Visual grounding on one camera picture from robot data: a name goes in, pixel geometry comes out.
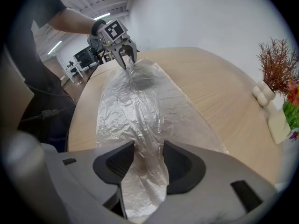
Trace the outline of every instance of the green plant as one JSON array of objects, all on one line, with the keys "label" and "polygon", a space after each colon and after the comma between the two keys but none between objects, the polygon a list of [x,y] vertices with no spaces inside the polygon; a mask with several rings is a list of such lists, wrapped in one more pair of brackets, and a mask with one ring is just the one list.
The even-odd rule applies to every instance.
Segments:
[{"label": "green plant", "polygon": [[294,105],[289,99],[287,99],[285,100],[282,108],[291,130],[299,128],[299,106]]}]

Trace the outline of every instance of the ceiling light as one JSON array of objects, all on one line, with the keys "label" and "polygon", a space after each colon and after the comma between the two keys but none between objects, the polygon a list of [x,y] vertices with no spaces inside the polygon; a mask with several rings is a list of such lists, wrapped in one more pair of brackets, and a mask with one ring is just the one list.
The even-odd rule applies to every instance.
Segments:
[{"label": "ceiling light", "polygon": [[102,15],[102,16],[99,16],[99,17],[94,18],[94,20],[98,20],[98,19],[100,19],[100,18],[102,18],[102,17],[107,17],[107,16],[109,16],[109,15],[110,15],[110,13],[106,13],[106,14],[104,14],[104,15]]},{"label": "ceiling light", "polygon": [[58,42],[56,45],[55,45],[55,47],[53,47],[52,49],[51,49],[51,51],[49,51],[49,53],[48,53],[48,55],[50,55],[50,53],[60,44],[60,43],[62,43],[62,41],[60,41],[60,42]]}]

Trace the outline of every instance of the desk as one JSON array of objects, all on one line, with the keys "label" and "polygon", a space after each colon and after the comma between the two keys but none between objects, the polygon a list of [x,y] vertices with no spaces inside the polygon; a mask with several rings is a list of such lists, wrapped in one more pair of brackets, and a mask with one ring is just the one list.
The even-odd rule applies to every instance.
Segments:
[{"label": "desk", "polygon": [[[263,109],[252,95],[256,83],[228,61],[199,48],[166,48],[137,53],[157,62],[192,101],[229,154],[272,184],[279,172],[282,147],[274,144]],[[96,147],[102,87],[115,60],[97,68],[78,101],[69,132],[69,151]]]},{"label": "desk", "polygon": [[65,69],[65,73],[66,75],[68,76],[68,78],[74,83],[74,80],[73,80],[73,75],[71,74],[71,70],[76,68],[77,72],[80,74],[80,76],[83,78],[83,75],[81,73],[81,71],[79,70],[78,66],[79,66],[80,62],[78,63],[75,63],[73,66],[71,67],[68,67],[67,69]]}]

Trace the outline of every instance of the dried red plant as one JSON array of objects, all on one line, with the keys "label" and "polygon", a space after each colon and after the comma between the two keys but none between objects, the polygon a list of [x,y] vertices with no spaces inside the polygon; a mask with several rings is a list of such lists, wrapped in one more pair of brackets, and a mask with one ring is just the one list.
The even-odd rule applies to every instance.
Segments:
[{"label": "dried red plant", "polygon": [[274,40],[270,44],[260,43],[260,55],[257,57],[261,62],[263,80],[269,88],[282,95],[288,93],[288,82],[293,80],[299,84],[297,76],[297,63],[299,54],[296,49],[290,49],[287,40]]}]

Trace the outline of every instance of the white vase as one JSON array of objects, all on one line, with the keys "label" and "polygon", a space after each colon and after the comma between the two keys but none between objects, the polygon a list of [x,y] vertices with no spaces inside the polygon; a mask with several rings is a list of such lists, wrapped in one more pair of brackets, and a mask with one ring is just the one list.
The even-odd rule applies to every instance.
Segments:
[{"label": "white vase", "polygon": [[270,115],[268,119],[268,127],[275,144],[281,143],[291,134],[291,128],[286,121],[283,109]]},{"label": "white vase", "polygon": [[267,106],[269,102],[275,98],[275,93],[263,80],[257,82],[257,86],[253,88],[252,94],[257,99],[260,106]]}]

